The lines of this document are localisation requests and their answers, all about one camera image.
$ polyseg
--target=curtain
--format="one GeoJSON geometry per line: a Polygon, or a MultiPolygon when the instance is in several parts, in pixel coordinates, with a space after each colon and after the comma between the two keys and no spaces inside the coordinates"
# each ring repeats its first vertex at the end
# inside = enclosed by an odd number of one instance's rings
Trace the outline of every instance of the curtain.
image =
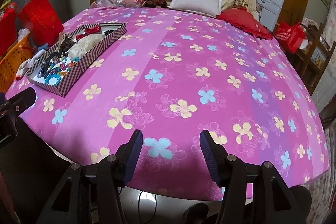
{"type": "MultiPolygon", "coordinates": [[[[323,38],[331,47],[336,41],[336,0],[332,0],[330,5],[327,22],[322,33],[323,38]]],[[[330,62],[317,85],[312,98],[318,112],[331,101],[336,94],[336,50],[334,51],[330,62]]]]}

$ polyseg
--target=red bow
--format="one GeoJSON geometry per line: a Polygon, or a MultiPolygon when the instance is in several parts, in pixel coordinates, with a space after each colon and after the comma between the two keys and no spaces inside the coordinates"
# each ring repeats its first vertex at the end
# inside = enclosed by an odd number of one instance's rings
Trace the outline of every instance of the red bow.
{"type": "Polygon", "coordinates": [[[101,31],[101,27],[100,26],[95,26],[93,28],[86,28],[84,30],[84,34],[78,34],[76,35],[76,40],[78,41],[79,39],[82,39],[83,37],[88,36],[89,34],[94,34],[94,33],[98,33],[101,31]]]}

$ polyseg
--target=red gift bag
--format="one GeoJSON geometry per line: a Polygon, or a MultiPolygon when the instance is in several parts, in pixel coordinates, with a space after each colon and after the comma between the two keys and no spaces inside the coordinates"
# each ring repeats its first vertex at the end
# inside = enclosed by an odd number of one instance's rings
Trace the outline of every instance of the red gift bag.
{"type": "Polygon", "coordinates": [[[17,39],[15,30],[15,3],[5,8],[5,13],[0,20],[0,56],[13,44],[17,39]]]}
{"type": "Polygon", "coordinates": [[[291,27],[287,23],[281,22],[278,30],[274,34],[274,37],[286,51],[294,54],[300,47],[306,35],[300,28],[300,23],[291,27]]]}
{"type": "Polygon", "coordinates": [[[53,45],[64,27],[48,0],[30,0],[18,14],[37,46],[53,45]]]}

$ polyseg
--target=pink bedsheet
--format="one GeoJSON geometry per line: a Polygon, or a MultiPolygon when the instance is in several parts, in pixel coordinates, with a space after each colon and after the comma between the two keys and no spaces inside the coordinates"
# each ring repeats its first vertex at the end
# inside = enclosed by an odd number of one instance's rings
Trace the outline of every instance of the pink bedsheet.
{"type": "MultiPolygon", "coordinates": [[[[36,103],[22,115],[66,157],[98,162],[141,129],[143,148],[128,186],[197,200],[223,196],[201,153],[203,129],[243,161],[274,163],[289,187],[328,169],[316,108],[275,39],[255,39],[225,21],[147,8],[85,10],[64,27],[95,22],[128,22],[127,33],[65,98],[33,86],[36,103]]],[[[28,86],[24,78],[6,95],[28,86]]]]}

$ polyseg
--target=orange basket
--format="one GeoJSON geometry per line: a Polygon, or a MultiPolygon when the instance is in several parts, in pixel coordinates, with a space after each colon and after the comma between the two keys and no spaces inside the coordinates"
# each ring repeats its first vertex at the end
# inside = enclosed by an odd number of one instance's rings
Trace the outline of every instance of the orange basket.
{"type": "Polygon", "coordinates": [[[26,35],[0,62],[0,92],[7,92],[15,79],[19,66],[32,56],[33,51],[28,42],[28,35],[26,35]]]}

